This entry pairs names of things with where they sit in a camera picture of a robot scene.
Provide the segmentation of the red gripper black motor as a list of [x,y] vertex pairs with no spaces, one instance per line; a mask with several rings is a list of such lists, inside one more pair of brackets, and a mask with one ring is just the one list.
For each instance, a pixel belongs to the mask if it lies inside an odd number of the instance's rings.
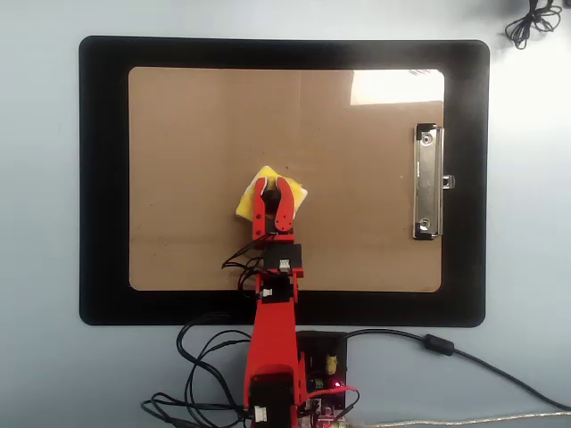
[[266,215],[266,203],[263,200],[267,184],[266,177],[259,177],[254,185],[252,238],[258,242],[292,243],[295,213],[292,188],[285,178],[276,179],[280,199],[275,217],[270,218]]

